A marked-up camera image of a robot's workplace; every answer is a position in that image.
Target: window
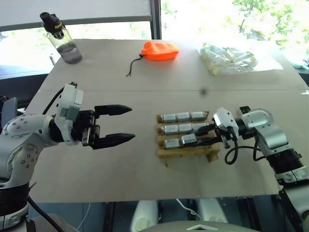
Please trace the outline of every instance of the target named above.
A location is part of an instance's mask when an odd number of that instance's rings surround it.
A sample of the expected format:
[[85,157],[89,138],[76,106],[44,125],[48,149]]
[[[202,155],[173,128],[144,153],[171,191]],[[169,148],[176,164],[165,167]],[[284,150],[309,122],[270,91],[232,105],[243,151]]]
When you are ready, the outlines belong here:
[[[151,39],[149,22],[96,23],[66,26],[74,39]],[[14,74],[49,73],[59,55],[44,28],[0,32],[0,79]]]
[[309,1],[161,0],[162,39],[256,39],[309,54]]

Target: orange pouch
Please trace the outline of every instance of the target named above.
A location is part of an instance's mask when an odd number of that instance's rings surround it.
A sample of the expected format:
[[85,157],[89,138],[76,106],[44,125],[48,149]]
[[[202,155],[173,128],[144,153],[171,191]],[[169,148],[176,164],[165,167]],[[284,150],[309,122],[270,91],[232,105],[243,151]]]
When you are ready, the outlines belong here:
[[172,43],[159,43],[148,41],[144,44],[144,48],[141,51],[140,58],[135,59],[130,64],[130,72],[126,76],[131,76],[132,65],[136,60],[140,60],[143,57],[153,61],[165,61],[174,59],[179,53],[179,47]]

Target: wire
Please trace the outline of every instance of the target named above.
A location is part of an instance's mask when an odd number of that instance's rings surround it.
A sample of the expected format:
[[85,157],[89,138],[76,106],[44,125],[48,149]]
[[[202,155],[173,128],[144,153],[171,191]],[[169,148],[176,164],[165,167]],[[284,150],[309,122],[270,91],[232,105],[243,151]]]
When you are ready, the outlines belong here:
[[43,111],[42,115],[45,115],[47,113],[47,111],[49,110],[49,108],[52,106],[52,104],[54,103],[54,101],[57,99],[57,97],[62,93],[64,87],[61,88],[58,93],[56,93],[56,95],[52,98],[52,100],[48,103],[47,107],[45,108],[45,110]]
[[201,216],[200,216],[197,212],[195,212],[193,209],[190,209],[190,208],[185,207],[185,206],[183,205],[183,203],[182,203],[179,199],[176,199],[176,201],[180,204],[180,206],[181,206],[182,208],[184,208],[185,210],[190,211],[192,215],[196,215],[196,216],[198,217],[198,219],[199,219],[200,221],[202,221]]
[[[226,153],[226,155],[225,155],[225,157],[224,157],[224,161],[225,161],[225,163],[228,164],[228,165],[231,165],[231,164],[235,163],[235,161],[237,160],[237,157],[238,157],[238,149],[239,149],[238,143],[237,143],[237,137],[236,137],[236,135],[235,135],[234,130],[233,130],[233,129],[230,129],[230,132],[231,132],[232,135],[233,135],[232,140],[234,141],[234,146],[235,146],[235,147],[232,148],[232,149],[230,149],[230,150]],[[234,156],[233,156],[233,158],[232,158],[231,161],[228,161],[227,158],[228,158],[228,156],[231,154],[232,151],[235,151],[235,152],[234,152]]]
[[129,71],[129,73],[128,73],[126,76],[131,76],[131,72],[132,72],[132,65],[133,65],[133,63],[134,63],[135,61],[137,61],[137,60],[142,59],[142,58],[143,58],[143,55],[142,55],[142,54],[140,54],[140,58],[137,58],[137,59],[133,60],[133,61],[130,63],[130,71]]
[[37,211],[43,218],[45,218],[58,232],[64,232],[64,230],[50,217],[45,213],[39,206],[31,199],[30,196],[27,198],[29,204]]
[[[258,141],[259,141],[259,137],[256,138],[254,147],[253,147],[253,146],[238,146],[237,142],[235,143],[235,141],[234,141],[235,147],[232,148],[232,149],[230,149],[230,150],[226,153],[226,155],[225,155],[225,159],[224,159],[224,160],[225,160],[226,164],[231,165],[231,164],[234,164],[234,163],[235,163],[235,161],[236,161],[236,159],[237,159],[237,156],[238,156],[238,150],[239,150],[240,148],[253,149],[253,160],[254,160],[254,161],[259,161],[259,160],[261,160],[261,159],[265,159],[265,158],[266,158],[265,156],[261,156],[261,157],[259,157],[259,158],[256,157],[256,152],[257,152],[257,151],[261,151],[259,148],[257,148],[257,146],[258,146]],[[232,159],[231,161],[228,161],[227,158],[229,157],[229,155],[230,155],[233,151],[235,151],[234,156],[233,156],[233,159]]]
[[79,226],[77,227],[77,230],[79,231],[79,229],[81,228],[81,226],[83,225],[84,221],[86,220],[88,214],[89,214],[89,211],[90,211],[90,207],[91,207],[91,202],[89,202],[89,205],[88,205],[88,209],[86,211],[86,214],[83,218],[83,220],[81,221],[81,223],[79,224]]
[[283,205],[281,204],[282,207],[282,220],[283,220],[283,232],[286,232],[286,216],[285,216],[285,209],[283,207]]
[[254,148],[253,148],[253,160],[254,161],[259,161],[261,159],[265,159],[266,158],[265,156],[261,156],[259,158],[256,158],[256,152],[257,151],[261,151],[260,149],[257,148],[258,143],[259,143],[259,139],[260,139],[259,136],[255,139],[255,144],[254,144]]

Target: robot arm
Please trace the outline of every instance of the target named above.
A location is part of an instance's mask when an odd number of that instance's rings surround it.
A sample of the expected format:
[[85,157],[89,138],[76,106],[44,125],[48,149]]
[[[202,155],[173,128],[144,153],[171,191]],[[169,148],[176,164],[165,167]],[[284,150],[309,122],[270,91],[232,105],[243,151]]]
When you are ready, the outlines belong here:
[[0,231],[26,220],[29,182],[40,152],[65,142],[101,149],[127,142],[134,134],[99,137],[96,119],[102,114],[120,115],[132,109],[122,105],[95,106],[80,111],[83,92],[74,83],[66,84],[59,96],[57,113],[21,115],[9,121],[0,135]]
[[213,116],[213,124],[200,128],[195,132],[197,138],[216,132],[217,137],[197,140],[195,145],[210,145],[223,142],[229,148],[228,140],[235,146],[241,136],[243,139],[254,137],[264,157],[275,172],[277,182],[283,186],[279,192],[287,216],[295,224],[302,224],[303,230],[309,232],[309,173],[308,168],[300,161],[301,155],[291,147],[282,129],[274,123],[272,114],[264,109],[250,110],[248,106],[240,108],[243,115],[234,119],[231,112],[220,108]]

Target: black cable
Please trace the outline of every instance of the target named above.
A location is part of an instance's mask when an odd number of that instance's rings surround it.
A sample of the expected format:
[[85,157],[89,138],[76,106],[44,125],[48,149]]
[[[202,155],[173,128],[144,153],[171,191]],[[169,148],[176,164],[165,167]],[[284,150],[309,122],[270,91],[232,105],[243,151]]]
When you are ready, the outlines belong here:
[[259,139],[260,139],[259,136],[257,136],[257,138],[255,139],[255,144],[254,144],[254,148],[253,148],[253,160],[254,161],[259,161],[261,159],[265,159],[266,158],[265,156],[261,156],[259,158],[256,158],[256,152],[257,151],[261,151],[260,149],[257,148],[258,143],[259,143]]
[[[230,149],[230,150],[226,153],[225,158],[224,158],[224,161],[225,161],[226,164],[231,165],[231,164],[235,163],[235,161],[237,160],[238,149],[239,149],[239,147],[238,147],[237,138],[236,138],[236,135],[235,135],[234,130],[233,130],[232,128],[230,128],[229,131],[230,131],[230,133],[233,135],[232,140],[234,141],[234,148]],[[233,156],[233,158],[232,158],[231,161],[228,161],[227,158],[228,158],[228,156],[231,154],[232,151],[235,151],[235,152],[234,152],[234,156]]]
[[49,108],[52,106],[52,104],[54,103],[54,101],[57,99],[57,97],[62,93],[64,87],[61,88],[58,93],[56,93],[56,95],[53,97],[53,99],[49,102],[49,104],[47,105],[47,107],[45,108],[45,110],[43,111],[42,115],[45,115],[47,113],[47,111],[49,110]]
[[[264,158],[265,158],[264,156],[261,156],[261,157],[259,157],[259,158],[256,158],[256,152],[257,152],[257,151],[261,151],[260,149],[257,148],[257,146],[258,146],[258,140],[259,140],[259,138],[257,138],[257,139],[255,140],[255,144],[254,144],[254,147],[253,147],[253,146],[238,146],[237,141],[233,139],[234,144],[235,144],[235,147],[232,148],[232,149],[230,149],[230,150],[226,153],[225,158],[224,158],[225,163],[228,164],[228,165],[234,164],[235,161],[237,160],[237,157],[238,157],[238,150],[239,150],[240,148],[253,149],[253,160],[254,160],[254,161],[259,161],[259,160],[261,160],[261,159],[264,159]],[[235,152],[234,152],[234,156],[233,156],[233,158],[232,158],[231,161],[228,161],[227,158],[228,158],[228,156],[229,156],[233,151],[235,151]]]
[[43,210],[39,208],[39,206],[28,196],[29,204],[37,211],[43,218],[45,218],[58,232],[64,232],[64,230],[50,217],[45,213]]
[[281,204],[281,207],[282,207],[282,217],[283,217],[283,229],[282,231],[283,232],[286,232],[286,216],[285,216],[285,210],[284,210],[284,207],[283,205]]
[[143,58],[143,55],[140,54],[140,58],[137,58],[137,59],[135,59],[135,60],[133,60],[133,61],[131,62],[131,64],[130,64],[130,71],[129,71],[129,73],[128,73],[126,76],[131,76],[131,71],[132,71],[133,62],[136,61],[136,60],[140,60],[140,59],[142,59],[142,58]]

